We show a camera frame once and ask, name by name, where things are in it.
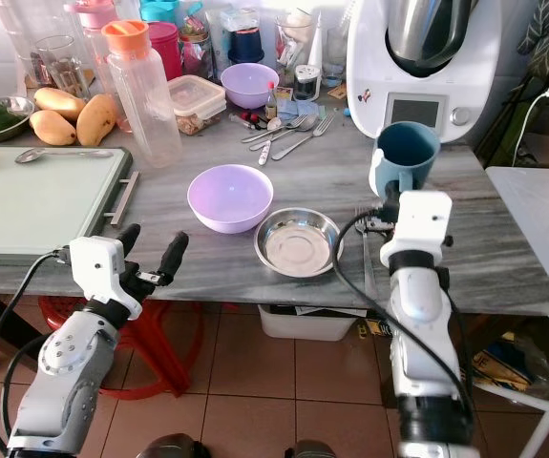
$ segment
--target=knob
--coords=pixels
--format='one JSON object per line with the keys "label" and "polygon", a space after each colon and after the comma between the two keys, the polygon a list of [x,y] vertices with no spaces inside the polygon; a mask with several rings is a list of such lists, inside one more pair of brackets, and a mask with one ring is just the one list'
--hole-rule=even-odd
{"label": "knob", "polygon": [[455,108],[450,114],[450,120],[455,126],[464,126],[472,117],[469,108]]}

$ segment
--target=small bowl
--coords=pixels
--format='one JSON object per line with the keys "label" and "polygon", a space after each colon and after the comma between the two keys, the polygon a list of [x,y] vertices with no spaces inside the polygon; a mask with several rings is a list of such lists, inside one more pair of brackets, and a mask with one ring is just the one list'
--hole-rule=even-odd
{"label": "small bowl", "polygon": [[[255,231],[259,259],[276,272],[305,279],[327,272],[332,266],[333,244],[340,234],[335,223],[307,208],[285,208],[267,217]],[[338,258],[344,244],[340,245]]]}
{"label": "small bowl", "polygon": [[221,73],[227,97],[241,108],[252,110],[267,102],[267,83],[278,86],[278,74],[262,64],[236,64]]}
{"label": "small bowl", "polygon": [[265,174],[238,164],[202,172],[187,190],[187,201],[196,217],[223,234],[255,227],[267,215],[273,197],[272,182]]}
{"label": "small bowl", "polygon": [[20,135],[28,128],[30,115],[36,111],[36,106],[30,99],[18,95],[0,97],[0,102],[2,102],[14,115],[24,116],[24,118],[14,126],[10,126],[7,129],[0,131],[0,141],[5,141]]}

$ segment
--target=white plastic crate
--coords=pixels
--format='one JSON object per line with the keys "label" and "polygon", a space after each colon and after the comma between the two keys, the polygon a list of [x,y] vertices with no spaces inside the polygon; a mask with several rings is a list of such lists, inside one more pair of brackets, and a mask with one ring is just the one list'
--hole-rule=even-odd
{"label": "white plastic crate", "polygon": [[262,329],[270,337],[306,339],[309,341],[340,341],[357,319],[270,313],[269,305],[260,305]]}

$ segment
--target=cutting board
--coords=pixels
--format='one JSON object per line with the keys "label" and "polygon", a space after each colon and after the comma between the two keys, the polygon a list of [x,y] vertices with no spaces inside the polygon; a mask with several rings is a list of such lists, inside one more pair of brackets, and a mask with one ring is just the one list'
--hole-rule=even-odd
{"label": "cutting board", "polygon": [[44,155],[16,164],[29,149],[0,147],[0,264],[30,263],[99,231],[132,163],[129,152],[114,148],[105,158]]}

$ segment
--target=robotic arm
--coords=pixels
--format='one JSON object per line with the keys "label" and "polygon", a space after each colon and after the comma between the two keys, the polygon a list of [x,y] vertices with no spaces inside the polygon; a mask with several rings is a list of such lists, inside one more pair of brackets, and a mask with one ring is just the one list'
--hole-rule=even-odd
{"label": "robotic arm", "polygon": [[[448,334],[451,304],[441,287],[451,199],[444,193],[409,191],[399,197],[392,239],[380,250],[391,274],[387,312],[426,344],[460,380]],[[393,328],[391,366],[401,422],[399,456],[479,458],[471,447],[473,420],[449,375],[416,342]]]}
{"label": "robotic arm", "polygon": [[135,320],[156,286],[170,284],[189,238],[180,232],[156,272],[126,262],[140,226],[119,239],[90,237],[70,244],[74,281],[88,303],[74,312],[41,347],[38,372],[19,407],[8,442],[10,457],[73,457],[95,412],[100,384],[113,363],[118,330]]}

